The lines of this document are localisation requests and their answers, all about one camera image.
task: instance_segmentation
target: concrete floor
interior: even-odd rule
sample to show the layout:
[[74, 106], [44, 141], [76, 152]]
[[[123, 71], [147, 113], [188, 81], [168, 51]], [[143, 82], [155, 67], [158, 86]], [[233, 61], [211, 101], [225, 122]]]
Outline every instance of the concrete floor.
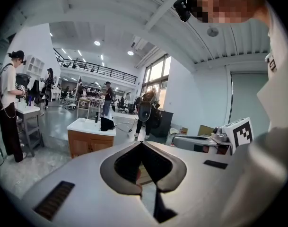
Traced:
[[[35, 148], [35, 157], [28, 154], [22, 162], [16, 163], [13, 156], [6, 156], [5, 147], [0, 133], [0, 148], [4, 154], [4, 163], [0, 166], [0, 184], [4, 189], [12, 192], [18, 198], [22, 198], [24, 193], [37, 181], [70, 161], [68, 134], [66, 127], [76, 120], [76, 110], [65, 110], [58, 102], [52, 102], [46, 110], [45, 115], [40, 117], [40, 129], [45, 147]], [[85, 110], [79, 111], [79, 117], [86, 117]], [[116, 137], [114, 145], [132, 142], [135, 140], [134, 133], [136, 123], [132, 132], [127, 133], [134, 119], [114, 117], [116, 125]], [[145, 128], [142, 128], [138, 140], [144, 140]], [[150, 135], [149, 141], [165, 143], [166, 139], [156, 138]], [[153, 183], [143, 186], [142, 202], [148, 211], [153, 214], [154, 198], [156, 187]]]

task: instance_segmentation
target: railing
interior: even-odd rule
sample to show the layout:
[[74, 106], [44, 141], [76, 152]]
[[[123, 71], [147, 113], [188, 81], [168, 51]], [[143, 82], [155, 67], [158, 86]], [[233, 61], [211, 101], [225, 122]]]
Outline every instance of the railing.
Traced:
[[64, 59], [56, 50], [54, 51], [55, 51], [55, 57], [57, 58], [57, 62], [61, 67], [90, 71], [92, 73], [109, 76], [112, 78], [131, 82], [134, 84], [136, 82], [136, 78], [137, 78], [136, 76], [130, 75], [128, 73], [125, 73], [119, 70], [89, 63], [89, 62]]

